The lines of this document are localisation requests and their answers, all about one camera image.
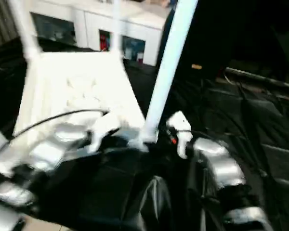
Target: wire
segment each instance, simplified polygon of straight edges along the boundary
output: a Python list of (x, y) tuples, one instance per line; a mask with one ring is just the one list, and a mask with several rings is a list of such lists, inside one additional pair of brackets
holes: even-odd
[(9, 139), (5, 144), (3, 144), (1, 147), (0, 147), (0, 152), (7, 146), (11, 143), (12, 140), (16, 139), (17, 137), (21, 136), (22, 134), (24, 134), (25, 132), (31, 130), (32, 128), (35, 128), (36, 126), (38, 125), (41, 125), (43, 123), (46, 123), (48, 121), (51, 121), (51, 120), (54, 120), (54, 119), (57, 119), (57, 118), (60, 118), (60, 117), (63, 117), (63, 116), (67, 116), (67, 115), (71, 115), (71, 114), (76, 114), (76, 113), (80, 113), (80, 112), (102, 112), (103, 115), (107, 114), (108, 112), (107, 111), (103, 111), (103, 110), (100, 110), (100, 109), (83, 109), (83, 110), (75, 110), (75, 111), (70, 111), (70, 112), (64, 112), (64, 113), (61, 113), (61, 114), (58, 114), (58, 115), (55, 115), (55, 116), (52, 116), (52, 117), (49, 117), (47, 119), (44, 119), (40, 122), (37, 122), (27, 128), (25, 128), (24, 130), (18, 132), (16, 135), (13, 135), (11, 137), (11, 139)]

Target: white pole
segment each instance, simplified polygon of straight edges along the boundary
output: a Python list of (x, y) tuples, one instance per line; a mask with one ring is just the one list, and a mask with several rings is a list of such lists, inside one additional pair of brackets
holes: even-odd
[(121, 54), (121, 0), (113, 1), (113, 29), (110, 42), (110, 50)]
[(157, 127), (197, 4), (198, 0), (179, 0), (177, 4), (145, 125), (140, 132), (142, 142), (156, 141)]
[(30, 14), (26, 11), (23, 0), (9, 0), (8, 2), (24, 47), (24, 57), (29, 61), (40, 53), (38, 41), (31, 35)]

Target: black cloth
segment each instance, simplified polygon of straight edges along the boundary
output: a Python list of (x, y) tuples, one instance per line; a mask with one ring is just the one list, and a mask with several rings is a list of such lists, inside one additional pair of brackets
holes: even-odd
[[(46, 51), (77, 50), (45, 40), (40, 45)], [(146, 114), (156, 71), (136, 62), (124, 65)], [(0, 48), (0, 130), (6, 136), (16, 120), (25, 71), (19, 41)], [(225, 141), (275, 231), (289, 231), (289, 102), (241, 86), (187, 80), (192, 77), (175, 77), (161, 126), (182, 110), (194, 130)], [(35, 215), (78, 230), (198, 230), (204, 207), (208, 230), (223, 230), (210, 182), (201, 198), (197, 164), (180, 159), (163, 141), (148, 154), (130, 150), (65, 163), (59, 169), (65, 179), (49, 187)]]

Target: white frame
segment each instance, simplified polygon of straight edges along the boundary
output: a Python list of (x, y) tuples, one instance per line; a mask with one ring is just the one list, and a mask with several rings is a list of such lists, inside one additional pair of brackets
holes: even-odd
[[(89, 12), (85, 13), (85, 17), (89, 47), (95, 51), (99, 51), (99, 30), (112, 32), (113, 19), (101, 14)], [(158, 57), (162, 30), (126, 21), (121, 22), (121, 35), (145, 41), (143, 63), (155, 65)]]
[(30, 5), (31, 13), (38, 13), (74, 23), (76, 43), (79, 47), (88, 47), (85, 12), (72, 5), (59, 5), (44, 0), (34, 1)]

